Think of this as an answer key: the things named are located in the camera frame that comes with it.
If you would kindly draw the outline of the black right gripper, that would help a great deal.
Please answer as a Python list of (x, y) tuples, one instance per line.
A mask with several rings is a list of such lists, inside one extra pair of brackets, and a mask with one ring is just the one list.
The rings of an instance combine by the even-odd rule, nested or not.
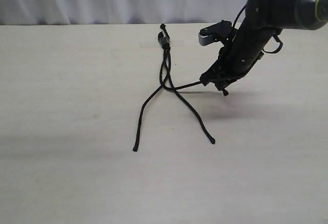
[(249, 21), (243, 21), (221, 61), (212, 64), (200, 76), (199, 81), (204, 86), (214, 83), (218, 91), (225, 90), (230, 84), (248, 74), (258, 61), (265, 45), (279, 30), (275, 27), (256, 29)]

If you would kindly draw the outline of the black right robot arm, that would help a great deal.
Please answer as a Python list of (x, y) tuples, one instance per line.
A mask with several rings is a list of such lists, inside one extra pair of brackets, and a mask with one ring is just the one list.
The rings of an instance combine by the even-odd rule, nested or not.
[(267, 51), (274, 38), (283, 46), (279, 35), (284, 29), (318, 30), (327, 24), (327, 0), (248, 0), (245, 17), (235, 28), (231, 21), (222, 20), (199, 31), (202, 46), (221, 42), (218, 59), (199, 80), (206, 86), (213, 83), (226, 93), (226, 88), (245, 77)]

